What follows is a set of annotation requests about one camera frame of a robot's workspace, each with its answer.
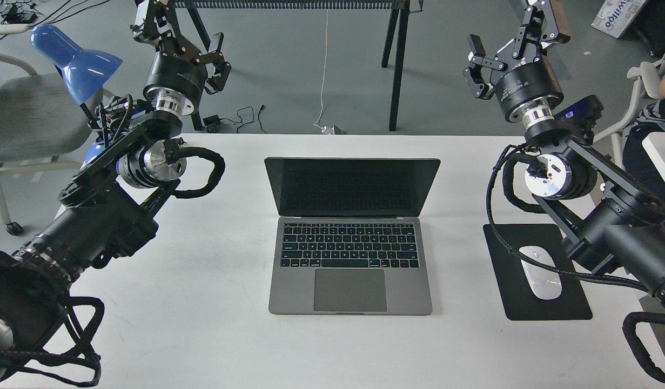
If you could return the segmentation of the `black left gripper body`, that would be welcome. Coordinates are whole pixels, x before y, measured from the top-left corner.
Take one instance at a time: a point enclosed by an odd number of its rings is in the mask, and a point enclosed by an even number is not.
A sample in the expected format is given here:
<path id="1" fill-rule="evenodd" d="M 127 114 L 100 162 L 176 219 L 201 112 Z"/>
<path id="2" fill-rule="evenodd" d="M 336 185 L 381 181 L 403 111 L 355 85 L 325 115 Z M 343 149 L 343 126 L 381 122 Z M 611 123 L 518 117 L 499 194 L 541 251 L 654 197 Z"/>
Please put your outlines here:
<path id="1" fill-rule="evenodd" d="M 145 99 L 155 111 L 175 116 L 199 113 L 207 64 L 212 61 L 213 52 L 201 52 L 188 44 L 174 51 L 168 44 L 159 44 L 144 88 Z"/>

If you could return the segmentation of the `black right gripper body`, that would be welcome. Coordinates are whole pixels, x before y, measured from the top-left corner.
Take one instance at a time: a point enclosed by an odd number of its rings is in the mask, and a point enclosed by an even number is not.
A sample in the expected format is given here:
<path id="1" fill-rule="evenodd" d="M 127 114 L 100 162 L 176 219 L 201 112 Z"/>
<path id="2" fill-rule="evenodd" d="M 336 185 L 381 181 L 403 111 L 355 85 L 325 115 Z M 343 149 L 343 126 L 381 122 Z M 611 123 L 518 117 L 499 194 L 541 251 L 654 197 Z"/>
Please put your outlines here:
<path id="1" fill-rule="evenodd" d="M 535 99 L 546 99 L 551 108 L 562 103 L 564 95 L 547 55 L 539 54 L 530 62 L 512 55 L 498 55 L 496 59 L 506 64 L 502 70 L 491 71 L 491 84 L 506 121 L 521 121 L 517 110 Z"/>

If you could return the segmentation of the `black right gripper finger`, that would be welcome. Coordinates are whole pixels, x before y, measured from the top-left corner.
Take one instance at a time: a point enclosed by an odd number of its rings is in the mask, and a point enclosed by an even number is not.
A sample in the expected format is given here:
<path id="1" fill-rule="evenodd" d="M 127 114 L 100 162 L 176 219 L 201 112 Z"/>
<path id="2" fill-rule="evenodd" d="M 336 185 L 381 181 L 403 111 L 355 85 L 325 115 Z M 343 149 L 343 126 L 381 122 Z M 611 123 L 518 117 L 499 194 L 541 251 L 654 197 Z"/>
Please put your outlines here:
<path id="1" fill-rule="evenodd" d="M 468 66 L 463 70 L 463 76 L 473 98 L 491 99 L 494 94 L 494 87 L 485 81 L 482 69 L 482 66 Z"/>
<path id="2" fill-rule="evenodd" d="M 485 47 L 478 35 L 470 34 L 468 36 L 470 52 L 468 55 L 468 67 L 471 69 L 481 69 L 483 67 L 492 70 L 498 69 L 498 60 L 486 57 Z"/>

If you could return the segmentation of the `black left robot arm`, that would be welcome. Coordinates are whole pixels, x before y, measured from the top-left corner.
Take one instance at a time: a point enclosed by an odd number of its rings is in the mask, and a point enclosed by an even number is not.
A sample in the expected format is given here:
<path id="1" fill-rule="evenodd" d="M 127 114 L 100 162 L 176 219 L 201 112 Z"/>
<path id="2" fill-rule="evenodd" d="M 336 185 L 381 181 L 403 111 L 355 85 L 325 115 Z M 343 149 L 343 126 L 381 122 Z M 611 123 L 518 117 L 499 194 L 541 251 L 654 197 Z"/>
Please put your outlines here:
<path id="1" fill-rule="evenodd" d="M 196 113 L 205 84 L 221 90 L 229 65 L 177 33 L 155 33 L 156 57 L 143 100 L 131 99 L 122 120 L 103 120 L 104 150 L 73 176 L 59 199 L 65 211 L 12 254 L 0 251 L 0 382 L 16 372 L 80 365 L 100 377 L 92 338 L 104 315 L 95 297 L 70 286 L 89 267 L 139 251 L 156 236 L 154 216 L 170 197 L 206 196 L 219 184 L 224 159 L 184 147 L 181 117 Z"/>

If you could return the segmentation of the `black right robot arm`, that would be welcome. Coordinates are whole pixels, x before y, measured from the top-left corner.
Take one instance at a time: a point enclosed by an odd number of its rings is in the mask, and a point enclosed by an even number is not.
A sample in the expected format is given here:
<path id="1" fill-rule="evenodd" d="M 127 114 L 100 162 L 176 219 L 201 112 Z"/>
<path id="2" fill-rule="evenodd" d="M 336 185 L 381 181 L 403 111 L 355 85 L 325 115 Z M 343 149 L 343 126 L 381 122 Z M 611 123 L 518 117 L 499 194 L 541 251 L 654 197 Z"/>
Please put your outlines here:
<path id="1" fill-rule="evenodd" d="M 521 32 L 508 43 L 513 58 L 486 57 L 479 36 L 468 38 L 470 53 L 464 78 L 473 96 L 496 96 L 503 117 L 525 126 L 525 142 L 507 146 L 493 168 L 486 190 L 486 214 L 493 234 L 508 253 L 524 259 L 497 231 L 491 192 L 502 174 L 503 194 L 518 209 L 545 213 L 564 232 L 567 257 L 586 273 L 530 263 L 578 280 L 631 287 L 646 292 L 665 308 L 665 204 L 593 146 L 593 127 L 601 101 L 590 95 L 559 113 L 559 82 L 541 39 Z M 640 367 L 665 384 L 636 334 L 639 323 L 665 325 L 665 313 L 633 312 L 623 334 Z"/>

